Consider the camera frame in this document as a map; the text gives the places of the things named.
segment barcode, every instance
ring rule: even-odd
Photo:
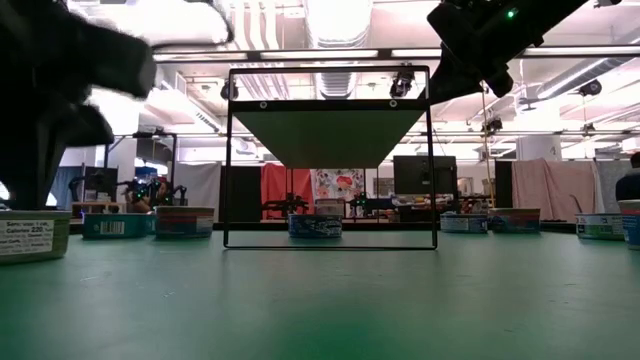
[[[124,221],[101,222],[100,235],[124,235]]]

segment red curtain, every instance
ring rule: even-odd
[[[284,200],[287,191],[291,192],[291,169],[286,169],[281,165],[266,164],[262,167],[262,177],[260,179],[260,189],[262,191],[262,203],[270,200]],[[307,214],[313,214],[313,191],[311,190],[311,171],[308,169],[293,170],[293,191],[295,195],[301,196],[302,200],[309,203]],[[277,211],[263,211],[262,218],[280,217],[282,214]]]

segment colorful poster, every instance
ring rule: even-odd
[[[349,201],[364,192],[363,169],[311,170],[311,185],[315,199],[344,199]]]

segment computer monitor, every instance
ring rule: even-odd
[[[426,195],[431,192],[431,171],[436,194],[458,194],[458,168],[455,156],[434,156],[434,169],[429,156],[394,156],[393,177],[396,195]]]

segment green table surface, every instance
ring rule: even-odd
[[[437,252],[223,251],[221,235],[71,237],[64,259],[0,267],[0,358],[640,358],[640,252],[621,242],[443,234]]]

